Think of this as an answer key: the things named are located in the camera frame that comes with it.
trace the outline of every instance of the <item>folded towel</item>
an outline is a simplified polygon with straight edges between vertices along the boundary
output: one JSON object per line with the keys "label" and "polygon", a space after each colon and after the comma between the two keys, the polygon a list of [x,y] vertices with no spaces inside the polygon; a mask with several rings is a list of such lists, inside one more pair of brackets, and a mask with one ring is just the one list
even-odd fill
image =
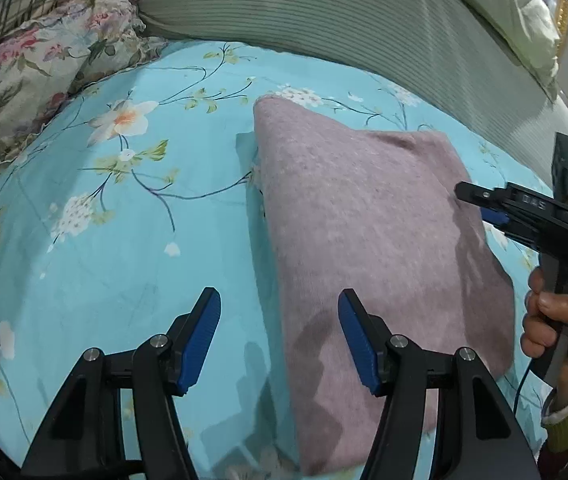
{"label": "folded towel", "polygon": [[[341,332],[342,289],[393,333],[470,346],[499,376],[513,358],[513,288],[478,208],[454,198],[468,174],[444,134],[351,130],[276,96],[254,118],[301,468],[323,474],[365,462],[383,405]],[[425,429],[435,422],[429,396]]]}

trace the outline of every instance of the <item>device handle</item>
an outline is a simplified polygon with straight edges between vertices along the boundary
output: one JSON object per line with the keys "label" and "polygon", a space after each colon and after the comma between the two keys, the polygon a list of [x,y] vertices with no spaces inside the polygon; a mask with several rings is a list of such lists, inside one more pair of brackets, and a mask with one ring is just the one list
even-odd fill
{"label": "device handle", "polygon": [[[548,254],[540,254],[539,263],[544,274],[544,290],[555,294],[568,294],[568,265]],[[540,317],[557,332],[557,341],[545,349],[541,357],[532,360],[530,370],[554,388],[557,386],[561,365],[568,355],[568,325],[544,314],[540,314]]]}

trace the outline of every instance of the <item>white sleeve cuff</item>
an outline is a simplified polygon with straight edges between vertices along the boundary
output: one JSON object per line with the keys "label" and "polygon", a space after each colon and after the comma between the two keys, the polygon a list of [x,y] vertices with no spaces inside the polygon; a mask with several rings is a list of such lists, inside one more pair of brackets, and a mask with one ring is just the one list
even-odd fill
{"label": "white sleeve cuff", "polygon": [[542,407],[542,426],[559,424],[568,417],[568,405],[558,412],[551,412],[552,402],[555,400],[556,393],[557,390],[553,390],[544,402],[544,406]]}

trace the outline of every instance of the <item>bed sheet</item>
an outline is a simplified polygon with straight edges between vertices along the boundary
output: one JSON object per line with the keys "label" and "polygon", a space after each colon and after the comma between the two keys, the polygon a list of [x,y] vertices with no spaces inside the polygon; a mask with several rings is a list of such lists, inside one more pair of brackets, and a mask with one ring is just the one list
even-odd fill
{"label": "bed sheet", "polygon": [[[511,156],[379,76],[241,43],[171,44],[151,65],[88,87],[0,176],[0,446],[17,463],[84,349],[135,348],[214,286],[219,327],[198,383],[176,399],[195,468],[207,478],[299,476],[255,186],[252,104],[269,92],[352,128],[438,129],[478,184],[550,193]],[[536,254],[490,228],[486,239],[513,279],[519,336]],[[499,380],[511,401],[526,365],[515,355]],[[546,393],[529,378],[518,412],[533,449]],[[130,397],[123,420],[134,456]],[[418,479],[428,477],[432,434],[423,444]]]}

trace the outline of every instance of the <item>orange flower center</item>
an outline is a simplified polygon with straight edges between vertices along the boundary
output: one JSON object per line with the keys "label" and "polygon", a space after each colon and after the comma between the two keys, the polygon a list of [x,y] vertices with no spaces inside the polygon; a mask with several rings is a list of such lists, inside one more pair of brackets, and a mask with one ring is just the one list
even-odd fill
{"label": "orange flower center", "polygon": [[135,110],[127,110],[126,112],[120,113],[116,118],[114,123],[119,126],[126,126],[133,123],[138,118]]}

